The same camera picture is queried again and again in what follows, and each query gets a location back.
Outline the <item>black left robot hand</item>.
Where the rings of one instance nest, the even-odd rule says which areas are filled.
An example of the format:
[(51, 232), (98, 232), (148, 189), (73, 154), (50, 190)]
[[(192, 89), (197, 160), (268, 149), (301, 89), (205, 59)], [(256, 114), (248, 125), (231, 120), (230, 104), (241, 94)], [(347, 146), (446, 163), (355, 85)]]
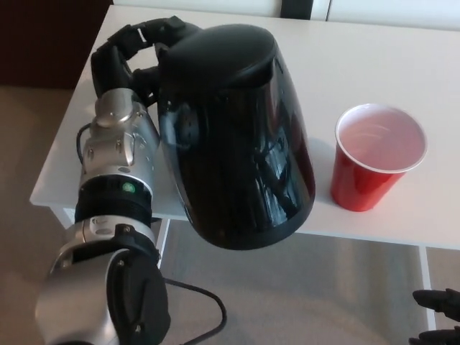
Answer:
[(139, 51), (155, 48), (160, 60), (167, 50), (198, 33), (201, 28), (177, 16), (126, 25), (91, 55), (91, 72), (96, 95), (128, 88), (148, 107), (158, 100), (160, 72), (157, 66), (132, 71), (127, 61)]

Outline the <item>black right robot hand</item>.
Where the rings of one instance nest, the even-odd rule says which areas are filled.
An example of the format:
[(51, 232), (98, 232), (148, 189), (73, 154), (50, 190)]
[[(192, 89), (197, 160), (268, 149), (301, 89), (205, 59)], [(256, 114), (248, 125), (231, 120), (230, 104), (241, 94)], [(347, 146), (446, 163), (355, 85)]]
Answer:
[[(459, 322), (459, 291), (416, 290), (413, 298), (421, 307), (443, 313), (447, 318)], [(416, 338), (410, 338), (409, 344), (446, 344), (459, 345), (459, 326), (453, 329), (424, 331)]]

